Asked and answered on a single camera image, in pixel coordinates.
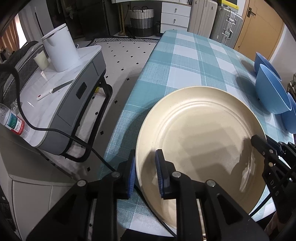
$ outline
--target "knife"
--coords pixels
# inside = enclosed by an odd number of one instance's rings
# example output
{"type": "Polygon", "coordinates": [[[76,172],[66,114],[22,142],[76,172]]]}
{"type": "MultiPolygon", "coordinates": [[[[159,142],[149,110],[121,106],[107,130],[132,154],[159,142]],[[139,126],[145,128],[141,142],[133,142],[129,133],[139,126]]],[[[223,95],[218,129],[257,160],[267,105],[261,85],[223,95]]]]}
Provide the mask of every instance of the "knife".
{"type": "Polygon", "coordinates": [[[61,89],[61,88],[63,88],[63,87],[65,87],[65,86],[71,84],[73,81],[74,81],[74,80],[70,80],[70,81],[68,81],[68,82],[66,82],[66,83],[64,83],[64,84],[61,84],[61,85],[59,85],[59,86],[53,88],[53,89],[50,89],[50,90],[47,91],[47,92],[44,92],[44,93],[41,94],[41,95],[38,95],[38,97],[37,97],[37,101],[38,101],[38,100],[41,100],[42,98],[44,98],[45,96],[47,96],[47,95],[49,95],[49,94],[52,94],[52,93],[58,91],[59,89],[61,89]]]}

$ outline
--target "blue plaid tablecloth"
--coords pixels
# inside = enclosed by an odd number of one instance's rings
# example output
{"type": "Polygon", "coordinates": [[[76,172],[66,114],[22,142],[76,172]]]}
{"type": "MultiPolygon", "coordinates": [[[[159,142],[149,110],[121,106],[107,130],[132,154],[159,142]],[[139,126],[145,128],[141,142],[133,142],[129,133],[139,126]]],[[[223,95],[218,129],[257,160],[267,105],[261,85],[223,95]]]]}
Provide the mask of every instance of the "blue plaid tablecloth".
{"type": "MultiPolygon", "coordinates": [[[[105,152],[105,159],[117,167],[127,160],[142,123],[150,109],[164,96],[180,88],[202,85],[227,91],[243,101],[257,116],[264,132],[276,141],[294,143],[279,115],[270,114],[255,91],[254,62],[214,40],[185,31],[169,30],[159,40],[145,64],[105,152]]],[[[109,170],[101,167],[99,177],[109,170]]],[[[259,203],[268,195],[265,188],[259,203]]],[[[273,212],[270,200],[253,218],[273,212]]],[[[129,200],[118,200],[118,222],[122,227],[168,235],[136,192],[129,200]]]]}

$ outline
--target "bag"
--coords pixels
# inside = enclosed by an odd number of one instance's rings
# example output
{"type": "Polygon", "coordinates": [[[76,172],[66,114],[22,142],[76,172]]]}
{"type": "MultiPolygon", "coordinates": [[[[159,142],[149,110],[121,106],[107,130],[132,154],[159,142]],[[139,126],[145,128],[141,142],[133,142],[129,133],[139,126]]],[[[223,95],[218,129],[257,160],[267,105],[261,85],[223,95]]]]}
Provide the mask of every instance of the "bag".
{"type": "Polygon", "coordinates": [[[129,10],[129,14],[131,17],[131,27],[134,36],[136,37],[149,37],[153,35],[153,17],[154,17],[154,9],[143,9],[144,7],[134,10],[134,6],[132,10],[129,10]]]}

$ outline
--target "curtain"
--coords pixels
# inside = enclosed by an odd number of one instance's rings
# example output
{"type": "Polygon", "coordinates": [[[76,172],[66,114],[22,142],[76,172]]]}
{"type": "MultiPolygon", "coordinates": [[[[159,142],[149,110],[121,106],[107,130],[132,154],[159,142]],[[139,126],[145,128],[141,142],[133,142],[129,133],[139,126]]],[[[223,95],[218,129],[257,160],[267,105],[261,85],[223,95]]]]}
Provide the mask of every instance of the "curtain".
{"type": "Polygon", "coordinates": [[[4,34],[0,37],[0,48],[8,48],[10,52],[20,49],[15,19],[11,21],[4,34]]]}

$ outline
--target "stacked blue bowls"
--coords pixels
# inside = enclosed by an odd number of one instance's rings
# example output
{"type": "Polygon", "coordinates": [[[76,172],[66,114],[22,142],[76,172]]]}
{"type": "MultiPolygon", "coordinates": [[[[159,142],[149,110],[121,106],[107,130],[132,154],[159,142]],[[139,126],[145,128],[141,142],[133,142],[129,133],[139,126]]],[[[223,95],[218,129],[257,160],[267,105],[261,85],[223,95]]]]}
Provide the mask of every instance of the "stacked blue bowls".
{"type": "Polygon", "coordinates": [[[290,99],[279,78],[268,67],[259,65],[255,89],[263,106],[273,114],[292,110],[290,99]]]}
{"type": "Polygon", "coordinates": [[[258,74],[260,64],[263,64],[267,68],[269,68],[281,81],[280,75],[278,74],[276,69],[271,65],[271,63],[266,58],[264,58],[264,56],[262,56],[260,53],[256,52],[255,64],[254,64],[256,74],[258,74]]]}
{"type": "Polygon", "coordinates": [[[287,131],[296,134],[296,103],[290,93],[288,93],[288,97],[292,104],[292,110],[282,113],[281,118],[287,131]]]}

